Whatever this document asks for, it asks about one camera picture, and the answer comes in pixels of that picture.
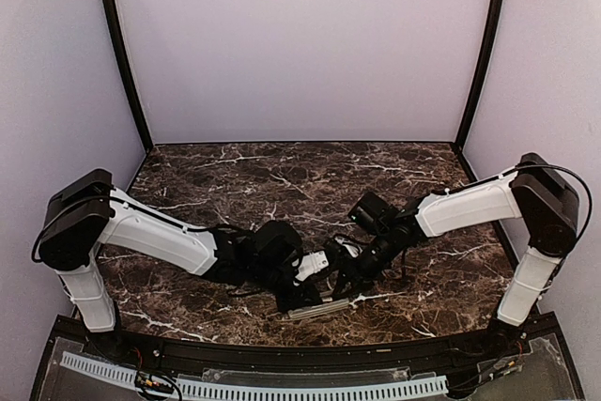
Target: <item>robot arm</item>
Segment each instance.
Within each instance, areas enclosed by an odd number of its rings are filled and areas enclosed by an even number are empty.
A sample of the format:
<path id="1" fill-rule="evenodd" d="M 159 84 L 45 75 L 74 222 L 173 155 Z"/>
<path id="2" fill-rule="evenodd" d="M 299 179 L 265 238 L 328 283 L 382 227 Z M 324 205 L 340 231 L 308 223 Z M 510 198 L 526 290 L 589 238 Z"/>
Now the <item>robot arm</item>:
<path id="1" fill-rule="evenodd" d="M 350 218 L 376 238 L 357 259 L 359 274 L 375 277 L 402 250 L 450 230 L 508 218 L 522 218 L 529 247 L 502 297 L 496 319 L 520 326 L 577 238 L 578 195 L 536 154 L 514 168 L 467 187 L 413 201 L 402 210 L 367 193 Z"/>
<path id="2" fill-rule="evenodd" d="M 95 263 L 100 244 L 130 248 L 212 282 L 253 281 L 274 293 L 279 310 L 286 312 L 324 301 L 315 286 L 324 273 L 338 270 L 331 298 L 341 300 L 372 284 L 420 241 L 521 217 L 531 233 L 529 249 L 496 314 L 504 324 L 519 326 L 577 241 L 576 191 L 555 171 L 541 167 L 546 165 L 527 154 L 496 177 L 431 193 L 400 210 L 367 193 L 349 216 L 375 236 L 369 245 L 331 239 L 324 251 L 305 255 L 300 236 L 287 223 L 268 222 L 254 232 L 228 224 L 186 224 L 135 201 L 112 186 L 109 173 L 95 170 L 51 198 L 39 257 L 61 277 L 87 328 L 109 332 L 116 326 L 116 312 Z"/>
<path id="3" fill-rule="evenodd" d="M 319 303 L 316 289 L 296 278 L 328 266 L 323 252 L 302 255 L 301 237 L 287 223 L 271 221 L 255 232 L 187 224 L 113 187 L 111 175 L 100 169 L 51 198 L 38 244 L 39 261 L 60 276 L 91 332 L 116 327 L 115 306 L 95 260 L 101 244 L 150 255 L 216 283 L 256 282 L 276 294 L 279 305 L 291 298 L 299 305 Z"/>

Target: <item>white wall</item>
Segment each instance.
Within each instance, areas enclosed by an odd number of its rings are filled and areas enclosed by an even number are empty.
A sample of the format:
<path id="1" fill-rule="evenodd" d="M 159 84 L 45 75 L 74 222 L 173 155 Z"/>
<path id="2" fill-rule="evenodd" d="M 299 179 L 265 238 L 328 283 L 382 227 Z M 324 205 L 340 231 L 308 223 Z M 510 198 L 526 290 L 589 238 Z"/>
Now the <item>white wall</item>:
<path id="1" fill-rule="evenodd" d="M 118 0 L 158 143 L 453 140 L 488 0 Z"/>
<path id="2" fill-rule="evenodd" d="M 475 172 L 480 177 L 493 174 L 533 150 L 581 174 L 598 206 L 600 144 L 601 0 L 504 0 L 466 149 Z M 525 230 L 507 226 L 514 244 L 523 249 Z M 595 214 L 541 304 L 560 319 L 587 399 L 601 399 L 599 243 L 601 225 Z"/>
<path id="3" fill-rule="evenodd" d="M 48 198 L 96 167 L 126 186 L 143 158 L 101 0 L 0 0 L 0 397 L 29 398 L 57 313 L 29 260 Z"/>

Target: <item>black frame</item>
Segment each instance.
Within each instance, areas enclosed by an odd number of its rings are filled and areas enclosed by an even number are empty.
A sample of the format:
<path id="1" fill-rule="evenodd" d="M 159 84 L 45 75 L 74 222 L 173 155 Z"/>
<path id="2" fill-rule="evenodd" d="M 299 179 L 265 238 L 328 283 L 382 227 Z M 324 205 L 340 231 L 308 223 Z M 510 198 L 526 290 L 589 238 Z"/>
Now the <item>black frame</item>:
<path id="1" fill-rule="evenodd" d="M 135 82 L 133 80 L 130 60 L 126 51 L 121 24 L 119 23 L 116 2 L 115 0 L 102 0 L 102 4 L 104 5 L 106 23 L 109 28 L 109 34 L 111 35 L 111 41 L 113 42 L 113 52 L 115 52 L 116 63 L 119 67 L 121 82 L 123 83 L 123 88 L 125 89 L 125 94 L 128 98 L 131 115 L 133 116 L 135 127 L 138 130 L 142 145 L 144 146 L 145 151 L 149 152 L 154 147 L 154 144 L 152 143 L 152 137 L 150 136 L 150 130 L 148 129 L 146 118 L 144 117 L 142 103 L 140 102 L 140 97 L 138 96 L 138 91 L 136 90 Z"/>
<path id="2" fill-rule="evenodd" d="M 532 316 L 524 325 L 527 340 L 555 333 L 577 397 L 584 399 L 574 361 L 554 313 Z M 207 368 L 273 373 L 327 373 L 409 367 L 411 374 L 436 372 L 453 378 L 476 374 L 477 363 L 486 358 L 447 352 L 482 340 L 485 331 L 464 332 L 440 338 L 355 347 L 240 347 L 188 342 L 134 332 L 124 337 L 137 344 L 159 349 L 153 367 L 167 373 L 201 375 Z M 84 351 L 100 355 L 86 343 L 85 328 L 75 319 L 58 316 L 39 363 L 30 401 L 37 401 L 56 337 L 85 344 Z"/>
<path id="3" fill-rule="evenodd" d="M 488 71 L 492 48 L 495 43 L 495 37 L 497 36 L 497 26 L 499 25 L 499 17 L 501 16 L 502 2 L 503 0 L 490 0 L 490 4 L 488 5 L 485 32 L 482 36 L 482 45 L 480 46 L 480 53 L 478 54 L 476 71 L 473 74 L 468 101 L 466 102 L 466 108 L 463 112 L 463 117 L 461 118 L 459 131 L 455 138 L 455 146 L 459 152 L 463 152 L 463 147 L 468 141 L 471 124 L 476 115 L 478 101 L 480 100 L 482 88 L 485 84 L 486 72 Z"/>

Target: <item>marble surface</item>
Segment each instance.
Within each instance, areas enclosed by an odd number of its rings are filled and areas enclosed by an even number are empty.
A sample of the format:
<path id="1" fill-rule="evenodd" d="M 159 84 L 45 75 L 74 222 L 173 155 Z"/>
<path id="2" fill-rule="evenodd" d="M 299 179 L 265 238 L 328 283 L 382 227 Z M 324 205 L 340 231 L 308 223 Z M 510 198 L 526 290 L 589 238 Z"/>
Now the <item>marble surface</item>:
<path id="1" fill-rule="evenodd" d="M 287 220 L 314 250 L 334 233 L 366 239 L 347 212 L 367 190 L 403 206 L 461 183 L 445 144 L 166 145 L 149 154 L 130 195 L 198 225 Z M 99 255 L 127 330 L 234 345 L 364 345 L 482 329 L 512 275 L 489 225 L 431 239 L 407 262 L 409 286 L 395 261 L 354 308 L 290 321 L 270 294 L 231 298 L 227 285 L 141 254 L 106 246 Z"/>

